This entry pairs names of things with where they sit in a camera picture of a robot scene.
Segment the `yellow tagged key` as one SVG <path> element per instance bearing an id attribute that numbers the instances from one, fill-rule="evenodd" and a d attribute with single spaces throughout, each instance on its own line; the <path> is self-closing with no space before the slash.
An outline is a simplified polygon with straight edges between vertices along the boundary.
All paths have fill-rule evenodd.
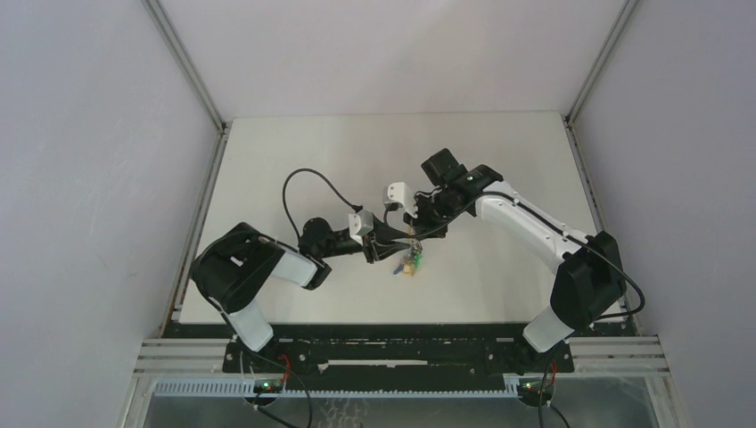
<path id="1" fill-rule="evenodd" d="M 409 262 L 404 263 L 403 266 L 402 266 L 402 268 L 401 268 L 401 273 L 403 275 L 414 276 L 415 273 L 416 273 L 416 271 L 417 271 L 417 265 L 414 262 L 412 262 L 412 263 L 409 263 Z"/>

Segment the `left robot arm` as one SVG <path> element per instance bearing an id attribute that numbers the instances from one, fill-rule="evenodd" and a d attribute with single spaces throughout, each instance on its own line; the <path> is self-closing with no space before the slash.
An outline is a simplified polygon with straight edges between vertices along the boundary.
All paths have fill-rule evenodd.
<path id="1" fill-rule="evenodd" d="M 375 225 L 353 236 L 348 227 L 334 230 L 325 219 L 312 218 L 292 247 L 241 222 L 197 256 L 190 278 L 245 346 L 247 364 L 266 372 L 276 365 L 279 349 L 270 341 L 273 327 L 257 303 L 260 290 L 272 278 L 315 290 L 332 272 L 327 258 L 362 254 L 375 263 L 410 248 L 393 232 L 380 236 L 386 230 Z"/>

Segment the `green tagged key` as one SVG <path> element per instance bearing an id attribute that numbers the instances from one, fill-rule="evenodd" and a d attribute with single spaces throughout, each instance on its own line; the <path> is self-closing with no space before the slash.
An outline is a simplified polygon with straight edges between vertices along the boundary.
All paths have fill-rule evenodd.
<path id="1" fill-rule="evenodd" d="M 420 262 L 422 260 L 423 254 L 419 251 L 416 251 L 411 256 L 411 266 L 413 269 L 418 269 Z"/>

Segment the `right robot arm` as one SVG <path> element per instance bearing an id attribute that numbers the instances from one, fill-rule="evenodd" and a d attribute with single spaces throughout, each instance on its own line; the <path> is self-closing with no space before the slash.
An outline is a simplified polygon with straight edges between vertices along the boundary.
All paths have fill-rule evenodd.
<path id="1" fill-rule="evenodd" d="M 434 186 L 430 192 L 400 182 L 385 191 L 388 204 L 404 209 L 415 239 L 441 238 L 467 213 L 507 230 L 555 276 L 548 304 L 523 328 L 515 346 L 520 367 L 539 370 L 558 342 L 611 315 L 610 307 L 629 282 L 613 236 L 567 226 L 532 205 L 499 172 L 485 164 L 468 169 L 448 149 L 434 153 L 421 168 Z"/>

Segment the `large metal keyring yellow handle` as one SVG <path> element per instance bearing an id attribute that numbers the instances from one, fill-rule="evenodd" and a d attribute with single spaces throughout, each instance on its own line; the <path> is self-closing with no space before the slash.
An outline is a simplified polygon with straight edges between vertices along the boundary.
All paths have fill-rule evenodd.
<path id="1" fill-rule="evenodd" d="M 423 254 L 423 246 L 419 240 L 413 238 L 413 239 L 410 239 L 408 242 L 411 244 L 411 248 L 408 249 L 406 253 L 404 254 L 403 259 L 402 259 L 402 264 L 407 263 L 407 262 L 411 263 L 411 256 L 416 251 L 419 251 Z"/>

